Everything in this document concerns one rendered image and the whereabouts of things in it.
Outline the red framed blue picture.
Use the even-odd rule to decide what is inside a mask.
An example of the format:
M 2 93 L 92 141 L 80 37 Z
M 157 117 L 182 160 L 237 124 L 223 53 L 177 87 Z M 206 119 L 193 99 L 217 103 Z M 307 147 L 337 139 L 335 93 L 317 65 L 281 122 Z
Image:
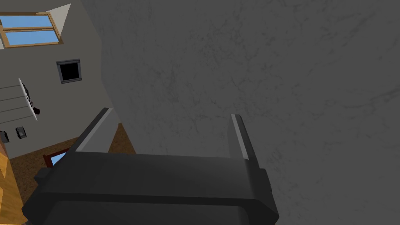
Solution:
M 48 168 L 52 168 L 69 150 L 69 148 L 54 152 L 49 155 L 43 155 L 45 164 Z

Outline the wooden cabinet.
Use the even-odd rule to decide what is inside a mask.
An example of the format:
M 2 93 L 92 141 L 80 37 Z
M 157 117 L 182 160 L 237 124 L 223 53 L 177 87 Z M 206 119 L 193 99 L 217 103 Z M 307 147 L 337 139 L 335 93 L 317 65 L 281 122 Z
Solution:
M 25 225 L 27 219 L 22 213 L 22 207 L 12 166 L 0 140 L 0 225 Z

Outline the wooden framed window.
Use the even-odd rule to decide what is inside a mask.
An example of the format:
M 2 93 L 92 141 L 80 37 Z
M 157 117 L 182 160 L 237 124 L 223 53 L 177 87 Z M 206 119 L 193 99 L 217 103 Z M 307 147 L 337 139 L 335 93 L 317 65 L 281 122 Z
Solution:
M 0 12 L 0 42 L 4 49 L 64 43 L 50 12 Z

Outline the black picture with grey frame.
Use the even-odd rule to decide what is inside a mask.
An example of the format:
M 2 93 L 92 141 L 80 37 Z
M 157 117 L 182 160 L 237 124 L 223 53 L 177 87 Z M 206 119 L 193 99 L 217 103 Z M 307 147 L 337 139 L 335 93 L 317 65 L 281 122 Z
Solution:
M 80 59 L 57 61 L 57 69 L 62 84 L 81 81 Z

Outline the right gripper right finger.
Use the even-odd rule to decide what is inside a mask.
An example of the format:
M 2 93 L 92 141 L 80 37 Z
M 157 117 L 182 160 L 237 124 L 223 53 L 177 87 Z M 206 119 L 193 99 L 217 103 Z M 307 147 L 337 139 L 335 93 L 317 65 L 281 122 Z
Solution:
M 260 168 L 245 124 L 239 114 L 230 115 L 227 139 L 231 158 L 248 160 L 250 166 L 257 169 Z

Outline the white wall shelf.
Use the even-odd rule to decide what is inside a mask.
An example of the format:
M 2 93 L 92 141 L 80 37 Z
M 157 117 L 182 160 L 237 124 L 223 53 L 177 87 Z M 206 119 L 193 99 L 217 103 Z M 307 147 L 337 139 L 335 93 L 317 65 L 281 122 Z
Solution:
M 38 110 L 37 108 L 34 107 L 33 102 L 31 101 L 30 95 L 29 95 L 29 91 L 26 88 L 26 86 L 23 84 L 22 80 L 20 78 L 18 78 L 18 82 L 20 84 L 20 87 L 22 89 L 22 92 L 24 94 L 24 98 L 27 102 L 27 106 L 30 109 L 32 116 L 34 118 L 35 121 L 37 121 L 37 115 L 40 114 L 40 110 Z

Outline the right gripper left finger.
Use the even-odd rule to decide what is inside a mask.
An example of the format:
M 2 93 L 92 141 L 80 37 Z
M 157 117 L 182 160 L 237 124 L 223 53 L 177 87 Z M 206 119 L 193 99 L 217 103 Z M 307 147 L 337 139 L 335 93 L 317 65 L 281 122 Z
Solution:
M 118 128 L 113 108 L 103 108 L 70 148 L 73 152 L 108 152 Z

